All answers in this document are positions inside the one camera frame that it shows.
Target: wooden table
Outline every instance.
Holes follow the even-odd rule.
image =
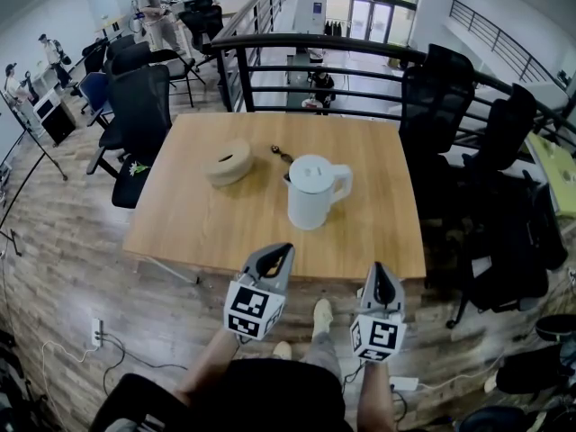
[[[238,137],[252,147],[252,171],[212,187],[203,161]],[[352,168],[352,193],[332,206],[319,229],[299,230],[288,220],[288,166],[271,145],[294,158],[313,153]],[[296,248],[292,278],[364,280],[373,261],[401,278],[424,277],[418,213],[395,127],[306,114],[180,115],[148,177],[124,250],[165,268],[180,263],[229,273],[275,242]]]

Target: kettle lid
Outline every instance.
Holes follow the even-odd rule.
[[[318,155],[303,155],[290,165],[290,181],[306,194],[320,194],[334,184],[332,164]]]

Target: black railing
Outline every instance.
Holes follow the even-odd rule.
[[[359,76],[368,78],[377,78],[391,82],[401,82],[401,77],[381,74],[376,72],[369,72],[363,70],[353,70],[342,67],[328,67],[319,64],[310,65],[262,65],[258,59],[247,56],[247,53],[254,52],[255,49],[261,51],[273,50],[275,48],[293,47],[297,50],[302,49],[325,49],[325,50],[342,50],[342,51],[355,51],[361,53],[368,53],[383,56],[386,58],[399,59],[404,62],[414,64],[422,64],[426,58],[427,53],[397,47],[394,45],[387,45],[366,40],[354,40],[343,37],[333,37],[328,35],[311,35],[301,33],[268,33],[268,34],[253,34],[253,35],[238,35],[228,38],[220,38],[212,43],[215,50],[223,53],[234,50],[237,54],[238,60],[238,77],[239,77],[239,93],[235,103],[228,104],[229,112],[237,112],[243,110],[243,106],[247,112],[289,112],[289,113],[318,113],[318,109],[310,109],[303,107],[289,107],[286,103],[259,105],[258,97],[255,94],[262,93],[317,93],[319,90],[313,88],[310,84],[306,85],[252,85],[254,75],[263,72],[329,72],[331,74],[341,74],[347,76]],[[221,82],[226,85],[231,81],[230,73],[221,76]],[[488,76],[481,72],[475,72],[475,81],[484,86],[494,88],[506,95],[512,92],[512,86],[508,85],[497,78]],[[332,89],[331,93],[335,95],[344,96],[361,96],[377,100],[389,101],[402,104],[400,96],[390,94],[367,93],[362,91],[349,91],[345,89]],[[474,101],[477,104],[484,104],[491,106],[492,102],[486,99],[475,97]],[[555,111],[551,110],[542,103],[537,103],[538,115],[535,120],[535,131],[543,133],[547,137],[556,140],[558,143],[567,143],[572,148],[570,151],[576,156],[576,146],[574,143],[564,136],[559,131],[566,129],[571,133],[576,134],[576,127],[568,123],[562,116]],[[363,117],[375,117],[385,120],[401,120],[399,113],[387,112],[373,112],[365,110],[351,110],[341,108],[327,108],[321,110],[324,113],[347,114]],[[486,116],[480,116],[474,113],[467,113],[465,115],[470,119],[478,122],[487,122]],[[483,135],[483,129],[467,129],[465,127],[459,128],[459,134],[456,137],[455,144],[464,145],[471,148],[477,148],[476,142],[471,142],[471,138]]]
[[[238,11],[224,26],[212,41],[212,46],[226,39],[235,39],[241,35],[264,34],[274,32],[276,18],[282,11],[286,0],[250,0]],[[260,63],[260,47],[255,47],[248,54],[247,62]],[[227,52],[221,51],[218,56],[218,69],[227,72],[225,81],[220,85],[222,100],[228,108],[239,108],[243,96],[240,87],[239,63],[236,61],[236,51],[231,48]]]
[[[452,0],[450,17],[486,43],[490,50],[500,56],[525,83],[554,82],[562,90],[565,86],[540,64],[522,45],[500,27],[476,13],[470,6]]]

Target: white kettle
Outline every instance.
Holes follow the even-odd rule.
[[[350,195],[352,170],[348,165],[332,165],[324,157],[304,155],[290,165],[288,218],[302,230],[313,230],[326,221],[330,206]],[[335,191],[336,182],[342,187]]]

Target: yellow-green table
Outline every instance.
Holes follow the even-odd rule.
[[[528,134],[526,144],[546,174],[556,214],[576,218],[576,163],[570,153],[534,133]]]

